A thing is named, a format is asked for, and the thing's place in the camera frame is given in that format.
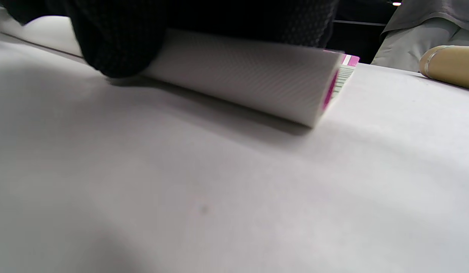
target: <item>white tablecloth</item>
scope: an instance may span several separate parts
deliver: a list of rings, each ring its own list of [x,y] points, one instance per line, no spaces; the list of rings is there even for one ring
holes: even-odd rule
[[[314,130],[0,35],[0,273],[469,273],[469,91],[360,64]]]

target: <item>black fabric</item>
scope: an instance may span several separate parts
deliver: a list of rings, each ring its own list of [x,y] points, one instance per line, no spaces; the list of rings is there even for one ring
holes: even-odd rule
[[[339,0],[171,0],[169,26],[325,47]]]
[[[325,47],[339,0],[1,0],[26,24],[70,17],[84,59],[112,78],[135,75],[159,51],[167,26]]]

